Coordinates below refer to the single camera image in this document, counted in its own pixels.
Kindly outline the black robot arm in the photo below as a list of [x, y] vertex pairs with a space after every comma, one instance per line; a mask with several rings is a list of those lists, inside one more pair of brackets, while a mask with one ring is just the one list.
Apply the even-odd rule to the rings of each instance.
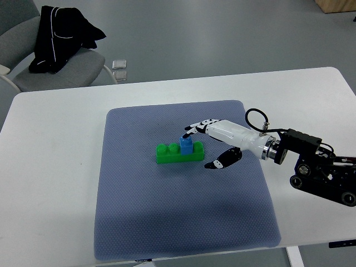
[[293, 188], [355, 207], [355, 157], [337, 156], [334, 149], [318, 137], [293, 129], [268, 129], [267, 115], [257, 108], [246, 111], [245, 121], [262, 135], [276, 132], [280, 137], [267, 143], [263, 158], [280, 165], [288, 151], [299, 155], [295, 174], [290, 178]]

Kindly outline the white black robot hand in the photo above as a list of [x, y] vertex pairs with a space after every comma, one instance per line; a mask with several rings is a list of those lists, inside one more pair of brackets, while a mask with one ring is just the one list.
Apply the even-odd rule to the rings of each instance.
[[194, 123], [185, 128], [184, 139], [196, 133], [208, 134], [211, 138], [231, 146], [216, 160], [204, 165], [206, 169], [223, 169], [236, 163], [242, 158], [244, 150], [251, 151], [257, 158], [273, 159], [276, 152], [273, 150], [277, 144], [276, 138], [256, 133], [244, 126], [228, 120], [209, 119]]

